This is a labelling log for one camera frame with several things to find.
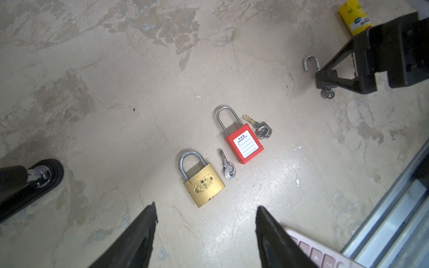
open padlock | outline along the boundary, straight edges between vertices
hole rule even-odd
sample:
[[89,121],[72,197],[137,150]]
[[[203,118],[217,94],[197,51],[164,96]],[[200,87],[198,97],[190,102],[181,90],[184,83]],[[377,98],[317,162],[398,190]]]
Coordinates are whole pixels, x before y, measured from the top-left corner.
[[[197,156],[204,165],[204,168],[188,179],[185,171],[183,170],[183,159],[190,154]],[[182,155],[179,161],[179,169],[185,179],[185,183],[183,184],[198,207],[207,203],[225,187],[213,166],[210,163],[206,164],[201,154],[195,151],[186,152]]]
[[[221,119],[219,118],[219,114],[223,109],[230,110],[241,126],[231,135],[228,133],[227,129],[225,128],[224,124],[222,124]],[[243,125],[240,121],[240,118],[237,116],[236,112],[234,112],[231,107],[224,106],[220,108],[218,110],[217,117],[222,129],[228,135],[225,138],[226,142],[231,147],[231,150],[234,152],[238,161],[241,164],[249,162],[252,158],[254,158],[257,154],[264,150],[264,147],[262,147],[261,143],[256,138],[249,124],[246,123]]]

yellow bottle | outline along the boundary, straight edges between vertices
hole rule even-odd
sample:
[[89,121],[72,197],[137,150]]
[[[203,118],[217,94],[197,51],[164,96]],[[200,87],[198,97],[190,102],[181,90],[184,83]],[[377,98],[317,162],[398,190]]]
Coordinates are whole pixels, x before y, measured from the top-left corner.
[[338,11],[353,36],[372,27],[357,0],[348,0]]

silver key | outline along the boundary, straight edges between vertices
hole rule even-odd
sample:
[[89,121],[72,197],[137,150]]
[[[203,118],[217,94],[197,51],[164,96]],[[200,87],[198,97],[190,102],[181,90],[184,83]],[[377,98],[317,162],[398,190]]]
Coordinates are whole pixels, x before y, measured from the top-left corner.
[[225,177],[228,179],[231,179],[235,177],[237,170],[234,164],[229,162],[224,154],[224,151],[220,150],[221,157],[224,160],[224,167],[225,167]]
[[271,137],[272,129],[267,125],[267,123],[258,123],[245,114],[243,115],[243,119],[248,121],[254,128],[256,128],[256,136],[258,136],[259,139],[263,140]]

white label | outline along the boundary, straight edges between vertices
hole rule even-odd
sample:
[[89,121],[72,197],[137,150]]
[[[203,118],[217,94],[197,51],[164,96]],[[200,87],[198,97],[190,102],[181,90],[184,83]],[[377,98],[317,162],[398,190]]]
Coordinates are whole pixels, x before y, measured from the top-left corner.
[[243,134],[235,138],[234,143],[237,145],[244,158],[248,157],[259,148],[248,130],[244,131]]
[[358,17],[355,21],[353,21],[352,23],[350,23],[350,30],[354,31],[359,27],[362,27],[363,25],[367,25],[370,24],[371,22],[369,21],[368,17]]

brass padlock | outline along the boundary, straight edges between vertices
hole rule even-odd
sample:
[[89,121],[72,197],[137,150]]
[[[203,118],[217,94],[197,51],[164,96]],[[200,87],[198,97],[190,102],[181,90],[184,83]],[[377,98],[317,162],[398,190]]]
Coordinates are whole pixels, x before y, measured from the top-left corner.
[[[188,179],[185,171],[183,170],[183,159],[190,154],[197,156],[205,167],[198,171],[198,173],[191,179]],[[179,169],[183,178],[185,178],[185,183],[183,184],[199,208],[225,187],[213,166],[210,163],[206,164],[202,156],[195,151],[186,152],[182,155],[179,161]]]

